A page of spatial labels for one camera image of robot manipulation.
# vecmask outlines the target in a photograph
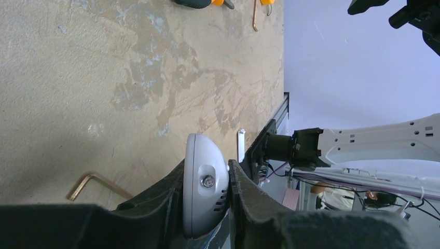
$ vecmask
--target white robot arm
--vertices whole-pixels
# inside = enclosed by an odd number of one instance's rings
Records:
[[[436,129],[440,114],[371,128],[324,129],[319,135],[319,157],[332,165],[376,159],[417,159],[440,162],[440,140]]]
[[[313,171],[349,161],[418,159],[440,162],[437,129],[440,114],[361,129],[304,129],[290,136],[267,134],[265,160],[287,161],[294,168]]]

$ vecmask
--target black cable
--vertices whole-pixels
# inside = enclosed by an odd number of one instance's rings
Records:
[[[269,168],[271,169],[271,171],[272,171],[275,175],[277,175],[277,176],[280,176],[280,177],[285,177],[285,176],[287,176],[286,174],[284,174],[284,175],[279,175],[279,174],[277,174],[277,173],[275,172],[275,170],[273,169],[273,167],[272,167],[272,165],[271,165],[270,163],[267,163],[267,167],[269,167]]]
[[[429,204],[429,206],[431,206],[436,211],[436,213],[440,216],[440,212],[427,199],[422,198],[422,201],[426,201]]]
[[[436,217],[436,216],[434,216],[433,214],[431,214],[431,213],[429,213],[429,212],[427,212],[427,211],[425,211],[425,210],[423,210],[423,209],[421,209],[421,208],[419,208],[419,207],[416,207],[416,209],[418,209],[418,210],[420,210],[420,211],[422,211],[422,212],[426,213],[427,215],[429,215],[429,216],[433,217],[434,219],[436,219],[436,220],[440,221],[440,218],[437,218],[437,217]]]
[[[300,182],[304,182],[304,183],[307,183],[307,184],[310,184],[310,185],[313,185],[313,186],[320,186],[320,187],[324,187],[323,185],[318,185],[318,184],[313,184],[313,183],[309,183],[309,182],[307,182],[307,181],[304,181],[304,180],[300,180],[299,179],[299,177],[294,177],[295,179],[297,179],[298,181],[300,181]],[[376,210],[371,210],[371,209],[368,209],[367,207],[365,207],[365,205],[364,205],[364,203],[362,203],[362,198],[360,198],[360,196],[359,196],[359,194],[358,193],[362,193],[362,192],[368,192],[368,191],[356,191],[356,190],[354,190],[354,189],[348,189],[348,188],[341,188],[341,187],[334,187],[334,186],[326,186],[326,187],[328,187],[328,188],[336,188],[336,189],[343,189],[343,190],[347,190],[347,191],[353,191],[353,192],[355,192],[356,194],[357,194],[357,196],[359,197],[359,200],[361,201],[361,204],[362,204],[362,207],[363,208],[365,208],[366,210],[369,210],[369,211],[376,211]],[[405,201],[405,202],[408,202],[408,200],[406,200],[405,198],[403,198],[403,197],[401,197],[401,196],[398,196],[398,195],[396,195],[398,198],[400,198],[400,199],[402,199],[403,201]],[[420,211],[422,211],[422,212],[424,212],[425,214],[427,214],[427,215],[429,215],[429,216],[431,216],[431,217],[433,217],[434,219],[436,219],[436,220],[438,220],[438,221],[440,221],[440,218],[438,218],[438,217],[436,217],[435,215],[433,215],[433,214],[431,214],[431,213],[429,213],[428,211],[425,211],[424,209],[421,209],[420,207],[424,204],[424,202],[427,202],[436,212],[437,212],[437,214],[439,214],[440,215],[440,212],[434,207],[434,205],[432,205],[428,200],[426,200],[425,198],[423,198],[422,199],[422,203],[421,204],[419,204],[419,205],[412,205],[411,207],[412,208],[416,208],[417,210],[420,210]]]

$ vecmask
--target cable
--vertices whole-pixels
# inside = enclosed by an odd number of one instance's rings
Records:
[[[272,5],[271,4],[268,4],[267,5],[267,16],[270,16],[270,14],[272,14]]]
[[[297,179],[297,180],[300,181],[300,182],[304,182],[304,183],[307,183],[307,184],[310,184],[310,185],[313,185],[313,186],[321,186],[321,187],[323,187],[323,185],[313,184],[313,183],[309,183],[309,182],[307,182],[307,181],[305,181],[305,180],[299,179],[299,177],[294,177],[294,178]],[[362,198],[360,197],[359,193],[361,193],[361,192],[368,192],[368,191],[356,191],[356,190],[354,190],[354,189],[342,188],[342,187],[336,187],[336,186],[327,186],[327,187],[328,187],[328,188],[336,188],[336,189],[344,189],[344,190],[352,191],[352,192],[356,193],[356,195],[359,197],[359,201],[361,201],[361,205],[362,205],[362,207],[365,208],[366,210],[369,210],[369,211],[385,211],[385,210],[379,210],[379,209],[372,210],[372,209],[368,209],[367,207],[365,207],[365,204],[362,203]],[[403,197],[401,197],[401,196],[397,196],[397,197],[400,198],[400,199],[402,199],[402,200],[405,201],[405,202],[408,202],[408,200],[406,200],[405,198],[403,198]],[[429,204],[429,205],[430,205],[430,206],[431,206],[431,207],[437,212],[437,214],[440,215],[440,212],[434,207],[434,205],[432,205],[432,204],[431,204],[428,200],[426,200],[425,198],[422,199],[422,203],[421,203],[421,204],[419,204],[419,205],[412,205],[411,207],[412,207],[412,208],[416,208],[417,210],[420,210],[420,211],[424,212],[425,214],[427,214],[427,215],[433,217],[434,219],[440,221],[440,218],[438,218],[438,217],[436,217],[435,215],[431,214],[430,212],[425,211],[424,209],[421,209],[421,208],[420,208],[420,207],[424,204],[425,201],[426,201],[426,202],[427,202],[427,203],[428,203],[428,204]]]
[[[440,216],[440,212],[434,207],[434,205],[432,205],[427,199],[425,199],[425,198],[423,198],[422,199],[422,201],[426,201],[428,204],[429,204],[429,206],[431,206],[435,211],[436,211],[436,213]]]
[[[422,212],[426,213],[427,215],[429,215],[429,216],[433,217],[434,219],[436,219],[436,220],[440,221],[440,218],[437,218],[437,217],[436,217],[436,216],[434,216],[433,214],[431,214],[431,213],[429,213],[429,212],[427,212],[427,211],[425,211],[425,210],[423,210],[423,209],[421,209],[421,208],[419,208],[419,207],[416,207],[416,209],[418,209],[418,210],[420,210],[420,211],[422,211]]]
[[[280,177],[285,177],[286,175],[279,175],[279,174],[277,174],[277,171],[279,171],[280,169],[286,167],[286,165],[288,165],[288,162],[283,163],[276,170],[274,170],[272,165],[270,163],[267,163],[267,167],[269,167],[272,170],[272,173],[270,173],[266,178],[269,179],[272,175],[277,175],[277,176],[280,176]]]
[[[322,178],[322,179],[325,179],[325,180],[328,180],[328,181],[330,181],[330,182],[336,182],[336,183],[338,183],[338,184],[344,184],[344,182],[341,182],[341,181],[338,181],[338,180],[334,180],[334,179],[331,179],[331,178],[327,178],[327,177],[323,177],[323,176],[320,176],[320,175],[317,175],[317,174],[312,174],[312,173],[299,173],[299,174],[302,174],[302,175],[313,175],[313,176],[317,176],[317,177],[319,177],[319,178]],[[388,194],[392,194],[392,195],[394,195],[393,193],[389,193],[389,192],[386,192],[386,191],[378,191],[378,192],[381,192],[381,193],[388,193]],[[403,198],[403,197],[401,197],[401,196],[398,196],[398,195],[396,195],[398,198],[400,198],[400,199],[402,199],[402,200],[404,200],[405,202],[408,202],[408,200],[406,200],[405,198]],[[411,207],[421,207],[422,205],[424,204],[424,201],[422,200],[422,203],[420,203],[419,205],[413,205],[413,206],[411,206]]]

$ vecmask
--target white wall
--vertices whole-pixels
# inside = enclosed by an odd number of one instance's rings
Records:
[[[389,16],[406,1],[390,1],[350,16],[351,0],[285,1],[285,90],[290,131],[360,128],[440,112],[440,57],[407,24]],[[340,167],[440,177],[439,163],[354,162]]]

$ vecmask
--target screw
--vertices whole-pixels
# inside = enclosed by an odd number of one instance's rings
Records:
[[[205,177],[203,177],[200,180],[200,183],[206,187],[206,188],[210,188],[212,186],[214,186],[215,184],[215,179],[212,177],[212,175],[206,175]]]

